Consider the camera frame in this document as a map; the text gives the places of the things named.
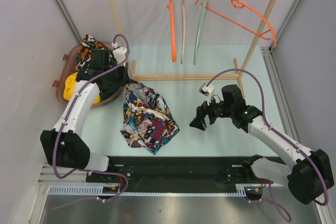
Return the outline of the comic print shorts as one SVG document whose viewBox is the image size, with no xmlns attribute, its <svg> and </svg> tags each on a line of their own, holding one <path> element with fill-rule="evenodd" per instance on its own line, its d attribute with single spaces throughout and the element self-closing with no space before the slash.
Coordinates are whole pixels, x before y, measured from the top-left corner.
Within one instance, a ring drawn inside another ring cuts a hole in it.
<svg viewBox="0 0 336 224">
<path fill-rule="evenodd" d="M 155 155 L 180 131 L 165 99 L 142 82 L 125 86 L 122 136 L 131 148 L 144 148 Z"/>
</svg>

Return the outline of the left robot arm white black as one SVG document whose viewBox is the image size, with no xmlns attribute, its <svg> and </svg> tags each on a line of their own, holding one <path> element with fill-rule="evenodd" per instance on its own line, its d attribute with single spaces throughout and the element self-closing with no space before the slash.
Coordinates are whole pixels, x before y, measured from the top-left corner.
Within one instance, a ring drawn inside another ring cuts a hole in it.
<svg viewBox="0 0 336 224">
<path fill-rule="evenodd" d="M 129 49 L 118 47 L 112 51 L 116 60 L 121 60 L 114 67 L 108 66 L 109 51 L 94 49 L 90 66 L 93 69 L 81 69 L 77 77 L 75 89 L 61 118 L 52 130 L 44 130 L 40 141 L 43 146 L 48 164 L 54 170 L 57 167 L 94 170 L 105 182 L 115 178 L 116 169 L 109 165 L 109 158 L 96 154 L 90 150 L 82 140 L 83 125 L 89 110 L 100 93 L 99 81 L 106 79 L 108 74 L 118 68 L 125 67 L 129 56 Z"/>
</svg>

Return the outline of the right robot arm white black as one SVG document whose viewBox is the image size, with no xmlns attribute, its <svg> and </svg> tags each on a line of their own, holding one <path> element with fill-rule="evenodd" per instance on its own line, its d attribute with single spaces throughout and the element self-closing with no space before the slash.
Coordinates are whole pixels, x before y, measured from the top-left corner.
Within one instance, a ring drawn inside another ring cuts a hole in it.
<svg viewBox="0 0 336 224">
<path fill-rule="evenodd" d="M 320 195 L 326 195 L 334 186 L 330 160 L 323 150 L 313 151 L 279 132 L 268 123 L 261 110 L 247 105 L 241 90 L 235 84 L 222 88 L 223 100 L 214 99 L 215 87 L 204 83 L 199 92 L 207 97 L 196 109 L 190 126 L 206 130 L 205 118 L 214 124 L 217 118 L 230 118 L 232 123 L 272 149 L 283 161 L 277 163 L 260 155 L 251 157 L 242 169 L 243 179 L 254 183 L 259 178 L 287 186 L 302 204 L 309 204 Z"/>
</svg>

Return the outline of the orange hanger left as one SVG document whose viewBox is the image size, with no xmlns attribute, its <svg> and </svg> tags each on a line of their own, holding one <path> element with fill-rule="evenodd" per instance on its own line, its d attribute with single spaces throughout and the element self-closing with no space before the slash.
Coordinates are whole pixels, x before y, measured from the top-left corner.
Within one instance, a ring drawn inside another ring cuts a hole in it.
<svg viewBox="0 0 336 224">
<path fill-rule="evenodd" d="M 167 8 L 170 11 L 170 24 L 171 24 L 171 55 L 172 62 L 176 62 L 176 36 L 175 36 L 175 20 L 174 20 L 174 8 L 173 8 L 173 0 L 169 0 L 169 4 Z"/>
</svg>

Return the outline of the beige wooden hanger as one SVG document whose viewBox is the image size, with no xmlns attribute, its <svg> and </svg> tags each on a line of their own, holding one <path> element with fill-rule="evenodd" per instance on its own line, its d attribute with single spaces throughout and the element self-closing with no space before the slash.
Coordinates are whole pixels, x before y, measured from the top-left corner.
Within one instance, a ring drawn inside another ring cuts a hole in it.
<svg viewBox="0 0 336 224">
<path fill-rule="evenodd" d="M 185 57 L 185 40 L 186 40 L 186 13 L 185 13 L 185 0 L 181 0 L 181 12 L 182 12 L 182 44 L 181 44 L 181 59 L 182 65 Z"/>
</svg>

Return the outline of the pale green hanger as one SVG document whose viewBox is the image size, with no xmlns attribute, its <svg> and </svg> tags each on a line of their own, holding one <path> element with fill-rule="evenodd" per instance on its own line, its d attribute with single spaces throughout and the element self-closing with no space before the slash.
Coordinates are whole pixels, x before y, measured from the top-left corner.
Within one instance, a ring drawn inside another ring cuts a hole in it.
<svg viewBox="0 0 336 224">
<path fill-rule="evenodd" d="M 202 37 L 202 31 L 203 31 L 203 26 L 205 22 L 205 17 L 207 13 L 206 6 L 208 4 L 209 0 L 203 0 L 201 2 L 201 12 L 200 12 L 200 18 L 198 21 L 198 27 L 197 27 L 197 32 L 196 32 L 196 38 L 195 38 L 195 46 L 194 46 L 194 55 L 193 55 L 193 65 L 197 64 L 197 56 L 199 52 L 199 46 L 201 42 L 201 37 Z"/>
</svg>

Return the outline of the dark green garment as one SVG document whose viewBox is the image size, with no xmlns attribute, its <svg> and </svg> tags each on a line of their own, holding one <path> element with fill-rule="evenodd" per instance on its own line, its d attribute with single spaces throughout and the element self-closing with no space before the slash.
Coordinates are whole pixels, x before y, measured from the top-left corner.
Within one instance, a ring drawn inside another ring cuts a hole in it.
<svg viewBox="0 0 336 224">
<path fill-rule="evenodd" d="M 101 102 L 105 100 L 115 100 L 118 98 L 122 91 L 124 90 L 124 86 L 110 86 L 104 89 L 101 89 L 100 92 L 100 99 Z"/>
</svg>

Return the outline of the brown laundry basket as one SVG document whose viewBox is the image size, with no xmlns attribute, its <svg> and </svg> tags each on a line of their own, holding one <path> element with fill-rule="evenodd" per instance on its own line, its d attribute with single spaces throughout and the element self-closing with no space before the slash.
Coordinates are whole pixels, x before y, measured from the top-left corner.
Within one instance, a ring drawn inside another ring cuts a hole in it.
<svg viewBox="0 0 336 224">
<path fill-rule="evenodd" d="M 61 76 L 58 80 L 54 80 L 53 87 L 56 88 L 56 98 L 62 105 L 67 105 L 68 100 L 64 99 L 64 89 L 65 89 L 65 81 L 66 79 L 73 73 L 75 73 L 76 66 L 76 57 L 78 54 L 80 45 L 76 45 L 73 47 L 68 54 L 64 54 L 63 61 L 65 65 L 63 67 Z M 92 108 L 98 108 L 101 106 L 105 106 L 109 103 L 115 101 L 124 91 L 124 87 L 120 87 L 111 97 L 92 105 Z"/>
</svg>

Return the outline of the orange camouflage print garment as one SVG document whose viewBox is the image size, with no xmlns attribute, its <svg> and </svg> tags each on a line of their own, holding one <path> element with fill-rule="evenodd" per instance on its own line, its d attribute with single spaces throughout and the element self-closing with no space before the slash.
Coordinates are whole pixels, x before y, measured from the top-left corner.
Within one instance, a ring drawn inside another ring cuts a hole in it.
<svg viewBox="0 0 336 224">
<path fill-rule="evenodd" d="M 87 68 L 90 66 L 90 61 L 91 61 L 91 51 L 93 49 L 98 49 L 98 50 L 108 50 L 109 51 L 109 61 L 112 59 L 112 50 L 108 48 L 105 44 L 102 42 L 98 41 L 94 37 L 86 34 L 84 38 L 82 39 L 82 42 L 79 46 L 78 49 L 78 54 L 76 57 L 76 67 L 75 70 L 79 71 L 82 68 Z"/>
</svg>

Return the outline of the yellow garment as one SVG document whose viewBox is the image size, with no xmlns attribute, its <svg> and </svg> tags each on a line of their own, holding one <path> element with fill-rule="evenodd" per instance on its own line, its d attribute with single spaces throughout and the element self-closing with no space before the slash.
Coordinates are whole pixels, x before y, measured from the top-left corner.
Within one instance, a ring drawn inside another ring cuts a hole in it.
<svg viewBox="0 0 336 224">
<path fill-rule="evenodd" d="M 67 101 L 70 101 L 75 90 L 77 74 L 78 72 L 71 74 L 65 81 L 63 98 Z"/>
</svg>

